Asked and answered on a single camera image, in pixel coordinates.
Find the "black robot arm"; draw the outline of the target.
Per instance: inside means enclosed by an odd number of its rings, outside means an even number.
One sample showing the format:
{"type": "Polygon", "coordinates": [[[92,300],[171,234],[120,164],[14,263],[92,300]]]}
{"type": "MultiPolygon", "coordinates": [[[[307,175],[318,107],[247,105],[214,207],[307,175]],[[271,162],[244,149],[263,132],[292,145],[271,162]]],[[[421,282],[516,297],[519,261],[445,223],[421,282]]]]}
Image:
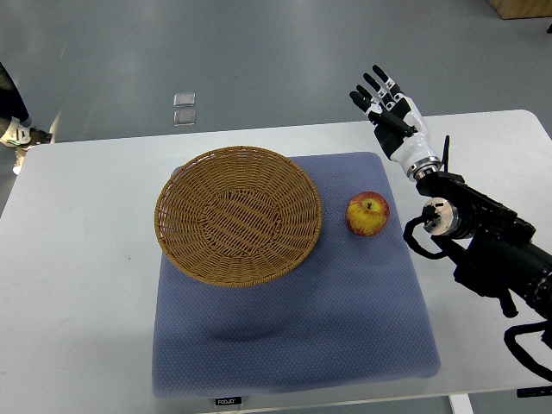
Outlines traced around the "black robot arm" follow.
{"type": "Polygon", "coordinates": [[[532,242],[536,229],[503,204],[448,172],[427,143],[406,165],[419,194],[429,200],[405,225],[411,250],[455,263],[455,281],[482,297],[496,298],[506,317],[518,313],[517,294],[532,310],[551,318],[551,255],[532,242]]]}

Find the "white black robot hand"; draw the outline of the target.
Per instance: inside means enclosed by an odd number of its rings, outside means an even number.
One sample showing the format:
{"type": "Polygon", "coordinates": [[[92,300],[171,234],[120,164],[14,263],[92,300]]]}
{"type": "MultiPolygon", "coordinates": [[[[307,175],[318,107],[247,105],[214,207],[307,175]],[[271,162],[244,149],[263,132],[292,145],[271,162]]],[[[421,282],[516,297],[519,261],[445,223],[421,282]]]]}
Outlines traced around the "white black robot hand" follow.
{"type": "Polygon", "coordinates": [[[387,159],[400,164],[413,182],[439,171],[441,159],[430,146],[429,129],[413,100],[379,66],[363,78],[373,90],[357,85],[349,97],[374,126],[387,159]]]}

